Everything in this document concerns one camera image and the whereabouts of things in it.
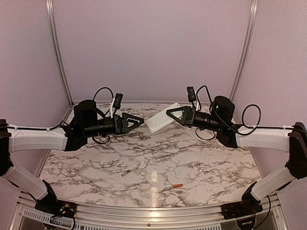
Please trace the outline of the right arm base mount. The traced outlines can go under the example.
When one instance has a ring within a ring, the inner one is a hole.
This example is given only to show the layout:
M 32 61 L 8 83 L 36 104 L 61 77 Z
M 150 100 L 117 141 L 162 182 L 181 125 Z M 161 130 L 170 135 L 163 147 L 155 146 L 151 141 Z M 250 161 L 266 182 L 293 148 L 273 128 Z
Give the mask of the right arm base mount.
M 256 184 L 254 182 L 248 187 L 241 197 L 241 201 L 224 204 L 221 206 L 224 219 L 232 219 L 253 215 L 263 211 L 262 204 L 252 194 L 251 190 Z

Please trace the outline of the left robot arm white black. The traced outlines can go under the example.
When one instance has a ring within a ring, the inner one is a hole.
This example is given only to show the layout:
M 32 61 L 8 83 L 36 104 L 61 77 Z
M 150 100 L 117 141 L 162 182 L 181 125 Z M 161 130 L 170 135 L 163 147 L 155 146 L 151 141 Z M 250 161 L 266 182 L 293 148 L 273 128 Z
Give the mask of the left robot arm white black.
M 88 138 L 129 133 L 144 123 L 144 119 L 122 113 L 106 116 L 94 100 L 81 101 L 74 107 L 74 117 L 68 125 L 53 128 L 16 127 L 0 121 L 0 176 L 25 190 L 50 213 L 60 210 L 60 202 L 51 186 L 12 161 L 12 152 L 23 150 L 76 151 L 88 143 Z

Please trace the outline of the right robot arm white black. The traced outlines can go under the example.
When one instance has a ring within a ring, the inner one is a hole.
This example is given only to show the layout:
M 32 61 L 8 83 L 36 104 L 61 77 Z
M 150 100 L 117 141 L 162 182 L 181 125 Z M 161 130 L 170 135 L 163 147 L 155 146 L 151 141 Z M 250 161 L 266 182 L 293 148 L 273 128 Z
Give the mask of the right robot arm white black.
M 183 106 L 182 117 L 177 118 L 177 109 L 169 109 L 166 114 L 183 126 L 207 129 L 216 133 L 218 141 L 228 148 L 253 147 L 281 150 L 289 153 L 285 166 L 255 182 L 242 195 L 238 211 L 247 215 L 268 194 L 282 189 L 295 179 L 307 176 L 307 130 L 303 123 L 292 127 L 249 128 L 243 124 L 234 124 L 232 116 L 234 104 L 224 96 L 216 96 L 211 103 L 210 112 L 200 112 L 196 107 Z

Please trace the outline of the gold AAA battery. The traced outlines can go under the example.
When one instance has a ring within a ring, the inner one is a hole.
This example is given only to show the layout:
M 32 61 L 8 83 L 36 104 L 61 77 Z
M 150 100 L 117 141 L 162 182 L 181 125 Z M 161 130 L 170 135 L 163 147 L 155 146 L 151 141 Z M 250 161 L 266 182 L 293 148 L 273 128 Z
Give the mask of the gold AAA battery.
M 127 175 L 127 174 L 130 173 L 130 172 L 131 172 L 131 170 L 127 170 L 127 171 L 125 171 L 124 173 L 122 173 L 121 176 L 124 177 L 125 175 Z

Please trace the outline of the white remote control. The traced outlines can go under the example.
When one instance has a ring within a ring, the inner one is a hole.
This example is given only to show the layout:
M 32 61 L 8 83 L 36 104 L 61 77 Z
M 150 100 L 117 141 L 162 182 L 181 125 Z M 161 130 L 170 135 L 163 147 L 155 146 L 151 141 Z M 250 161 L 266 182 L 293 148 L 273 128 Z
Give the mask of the white remote control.
M 166 114 L 166 111 L 170 110 L 170 109 L 179 108 L 179 107 L 180 107 L 179 103 L 173 103 L 170 106 L 168 106 L 167 108 L 165 108 L 164 110 L 158 112 L 153 117 L 149 118 L 146 121 L 146 125 L 149 128 L 150 132 L 152 134 L 156 133 L 157 131 L 161 130 L 162 128 L 166 127 L 167 125 L 173 123 L 175 120 L 173 118 L 171 118 L 170 116 L 168 116 Z

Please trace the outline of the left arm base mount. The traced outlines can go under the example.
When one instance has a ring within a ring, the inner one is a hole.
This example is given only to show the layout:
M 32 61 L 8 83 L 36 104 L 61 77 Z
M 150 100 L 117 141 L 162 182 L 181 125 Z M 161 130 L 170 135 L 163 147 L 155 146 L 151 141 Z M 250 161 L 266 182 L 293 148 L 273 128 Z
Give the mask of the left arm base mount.
M 43 183 L 47 188 L 47 194 L 42 199 L 36 201 L 35 209 L 52 214 L 55 217 L 73 218 L 76 211 L 76 203 L 57 199 L 51 185 L 45 180 L 43 180 Z

